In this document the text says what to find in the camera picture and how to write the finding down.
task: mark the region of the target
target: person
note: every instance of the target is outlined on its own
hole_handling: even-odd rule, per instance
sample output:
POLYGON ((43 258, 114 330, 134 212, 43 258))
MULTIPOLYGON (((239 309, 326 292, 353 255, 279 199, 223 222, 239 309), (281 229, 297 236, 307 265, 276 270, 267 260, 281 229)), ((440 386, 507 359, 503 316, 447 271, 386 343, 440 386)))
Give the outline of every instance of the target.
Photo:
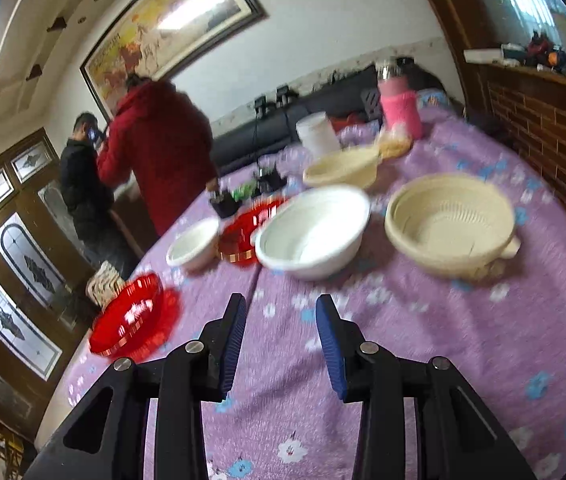
POLYGON ((127 95, 98 155, 98 176, 110 187, 133 170, 159 236, 216 177, 209 120, 168 81, 130 74, 127 95))
POLYGON ((98 179, 90 134, 102 135, 96 117, 83 112, 61 153, 61 195, 79 240, 95 254, 99 264, 108 261, 127 280, 138 265, 138 257, 110 214, 114 195, 98 179))

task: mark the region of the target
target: metal screw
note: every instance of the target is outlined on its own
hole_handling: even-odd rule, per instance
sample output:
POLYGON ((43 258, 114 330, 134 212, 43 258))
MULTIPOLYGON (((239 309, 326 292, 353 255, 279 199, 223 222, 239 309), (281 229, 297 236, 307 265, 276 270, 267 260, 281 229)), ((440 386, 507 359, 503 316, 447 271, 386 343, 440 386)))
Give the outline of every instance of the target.
POLYGON ((447 357, 434 357, 432 364, 436 370, 447 370, 452 365, 447 357))
POLYGON ((121 357, 114 362, 114 370, 117 372, 124 372, 132 365, 132 360, 129 357, 121 357))
POLYGON ((365 341, 361 343, 360 349, 363 354, 375 354, 378 352, 378 345, 371 341, 365 341))
POLYGON ((185 345, 185 352, 188 354, 198 354, 203 351, 203 348, 205 348, 205 345, 200 341, 190 341, 185 345))

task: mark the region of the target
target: purple tablecloth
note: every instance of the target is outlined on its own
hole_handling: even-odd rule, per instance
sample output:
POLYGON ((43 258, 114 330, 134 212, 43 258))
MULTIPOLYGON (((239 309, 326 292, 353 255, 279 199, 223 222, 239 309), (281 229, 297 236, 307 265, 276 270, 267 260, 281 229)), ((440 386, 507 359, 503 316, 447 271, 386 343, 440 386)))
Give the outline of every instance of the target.
MULTIPOLYGON (((143 259, 178 286, 185 314, 152 358, 195 338, 220 316, 232 292, 250 306, 234 388, 221 404, 203 407, 210 477, 350 478, 358 405, 343 405, 330 389, 314 322, 316 297, 332 294, 341 315, 395 355, 427 361, 449 357, 493 410, 539 479, 566 472, 566 212, 546 184, 515 154, 438 108, 421 117, 429 135, 406 157, 386 162, 368 190, 372 219, 348 268, 321 283, 301 283, 260 266, 220 263, 204 276, 169 269, 170 241, 212 214, 199 197, 143 259), (496 262, 480 285, 424 274, 394 250, 383 229, 389 196, 428 173, 465 171, 498 185, 516 208, 522 247, 496 262)), ((276 156, 285 173, 300 174, 302 148, 276 156)), ((236 186, 249 175, 230 177, 236 186)), ((292 180, 292 191, 298 188, 292 180)), ((79 349, 60 387, 74 405, 109 362, 79 349)), ((413 406, 406 402, 407 477, 415 478, 413 406)), ((150 415, 146 478, 152 478, 154 413, 150 415)))

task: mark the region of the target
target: person in black jacket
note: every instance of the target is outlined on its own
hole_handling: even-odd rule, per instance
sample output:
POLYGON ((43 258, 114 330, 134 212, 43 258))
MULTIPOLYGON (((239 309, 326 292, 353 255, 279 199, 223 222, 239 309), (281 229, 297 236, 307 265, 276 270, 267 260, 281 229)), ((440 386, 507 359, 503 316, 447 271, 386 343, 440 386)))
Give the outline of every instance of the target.
POLYGON ((127 280, 138 258, 111 217, 112 191, 98 179, 96 151, 90 142, 98 130, 96 117, 83 112, 61 153, 61 194, 76 234, 99 262, 108 261, 127 280))

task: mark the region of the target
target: pink thermos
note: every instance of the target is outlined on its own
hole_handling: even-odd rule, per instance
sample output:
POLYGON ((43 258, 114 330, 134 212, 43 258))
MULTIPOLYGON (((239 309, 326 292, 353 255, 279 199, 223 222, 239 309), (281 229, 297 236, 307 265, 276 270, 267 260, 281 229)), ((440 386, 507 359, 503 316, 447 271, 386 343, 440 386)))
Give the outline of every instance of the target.
POLYGON ((386 129, 391 130, 394 124, 404 123, 412 139, 420 139, 423 128, 416 107, 416 92, 410 90, 407 77, 392 62, 378 64, 377 71, 386 129))

